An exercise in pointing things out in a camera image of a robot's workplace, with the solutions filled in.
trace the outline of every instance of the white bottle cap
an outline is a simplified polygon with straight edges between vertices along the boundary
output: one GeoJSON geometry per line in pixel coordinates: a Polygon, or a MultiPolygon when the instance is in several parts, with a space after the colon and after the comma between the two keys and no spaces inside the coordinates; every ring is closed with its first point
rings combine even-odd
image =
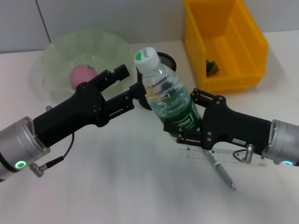
{"type": "Polygon", "coordinates": [[[142,74],[155,69],[159,63],[160,58],[154,48],[143,48],[135,55],[135,65],[142,74]]]}

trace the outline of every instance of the robotic arm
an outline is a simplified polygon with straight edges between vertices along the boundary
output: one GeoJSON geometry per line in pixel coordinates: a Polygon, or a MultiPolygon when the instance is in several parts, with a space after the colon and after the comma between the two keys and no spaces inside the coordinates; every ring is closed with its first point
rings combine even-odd
{"type": "Polygon", "coordinates": [[[164,130],[177,137],[177,143],[211,150],[217,142],[245,147],[245,163],[256,153],[274,161],[299,166],[299,126],[279,120],[272,122],[232,111],[223,96],[194,89],[191,99],[206,108],[199,132],[164,125],[164,130]]]}
{"type": "Polygon", "coordinates": [[[134,109],[132,100],[146,93],[142,83],[132,85],[128,91],[108,101],[101,94],[129,75],[125,65],[113,73],[106,70],[77,86],[71,98],[34,120],[24,117],[0,131],[0,182],[27,165],[37,176],[42,176],[44,170],[64,159],[58,157],[41,167],[34,164],[50,152],[50,146],[86,125],[103,127],[109,120],[134,109]]]}
{"type": "MultiPolygon", "coordinates": [[[[146,91],[141,82],[128,91],[106,101],[101,92],[129,76],[125,65],[99,74],[88,83],[76,88],[75,94],[34,120],[29,117],[15,122],[0,131],[0,182],[27,165],[37,176],[61,162],[58,157],[41,167],[34,162],[50,152],[50,146],[78,129],[94,124],[106,125],[113,119],[134,109],[132,100],[144,97],[146,91]]],[[[188,131],[164,125],[164,130],[177,137],[177,143],[200,146],[210,150],[220,141],[245,147],[244,161],[251,162],[253,153],[281,162],[299,166],[299,127],[282,121],[272,122],[234,112],[226,105],[223,96],[194,89],[192,100],[206,108],[200,131],[188,131]]]]}

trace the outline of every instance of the silver pen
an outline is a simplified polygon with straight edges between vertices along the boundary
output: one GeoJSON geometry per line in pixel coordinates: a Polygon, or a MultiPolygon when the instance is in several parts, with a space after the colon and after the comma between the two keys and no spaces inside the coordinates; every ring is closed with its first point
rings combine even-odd
{"type": "Polygon", "coordinates": [[[232,189],[232,190],[236,190],[235,188],[235,184],[233,182],[233,180],[230,178],[230,176],[227,174],[227,172],[225,171],[225,169],[223,168],[223,166],[216,161],[216,159],[214,158],[214,156],[208,151],[205,150],[205,155],[207,157],[207,159],[209,161],[211,161],[214,166],[215,169],[217,170],[217,172],[220,174],[220,176],[222,177],[222,179],[224,180],[224,182],[232,189]]]}

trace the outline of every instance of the black cable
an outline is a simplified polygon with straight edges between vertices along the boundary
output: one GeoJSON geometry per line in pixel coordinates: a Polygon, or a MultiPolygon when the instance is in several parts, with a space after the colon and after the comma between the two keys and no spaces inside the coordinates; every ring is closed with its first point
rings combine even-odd
{"type": "Polygon", "coordinates": [[[240,160],[235,154],[236,154],[236,153],[240,153],[240,152],[245,152],[245,151],[246,151],[246,149],[240,149],[240,150],[234,151],[234,152],[233,152],[233,157],[234,157],[236,160],[238,160],[239,162],[243,162],[243,161],[240,160]]]}
{"type": "Polygon", "coordinates": [[[66,155],[69,153],[71,147],[72,147],[73,144],[74,144],[74,139],[75,139],[75,133],[71,134],[71,144],[70,144],[69,148],[67,149],[67,151],[65,152],[65,154],[63,155],[63,158],[65,158],[66,155]]]}
{"type": "Polygon", "coordinates": [[[60,163],[61,161],[64,160],[64,158],[66,157],[66,155],[69,153],[71,147],[73,146],[74,140],[75,140],[75,133],[71,134],[71,143],[70,143],[69,148],[65,152],[65,154],[63,156],[59,156],[58,158],[47,162],[46,163],[47,168],[51,168],[51,167],[55,166],[56,164],[58,164],[58,163],[60,163]]]}

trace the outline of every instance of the ruler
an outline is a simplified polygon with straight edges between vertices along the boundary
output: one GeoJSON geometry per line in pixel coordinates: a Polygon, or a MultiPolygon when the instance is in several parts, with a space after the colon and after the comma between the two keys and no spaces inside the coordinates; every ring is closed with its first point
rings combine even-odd
{"type": "MultiPolygon", "coordinates": [[[[186,158],[194,158],[194,159],[204,159],[206,160],[206,156],[204,154],[204,149],[200,147],[190,147],[190,146],[184,146],[180,147],[180,155],[186,158]]],[[[213,149],[210,150],[211,154],[215,157],[215,159],[219,162],[230,162],[230,163],[240,163],[248,165],[244,162],[239,162],[233,157],[233,150],[227,150],[227,149],[213,149]]],[[[242,159],[245,157],[246,152],[240,152],[237,153],[236,156],[239,159],[242,159]]],[[[266,158],[253,154],[251,164],[250,165],[258,165],[262,167],[266,167],[266,158]]]]}

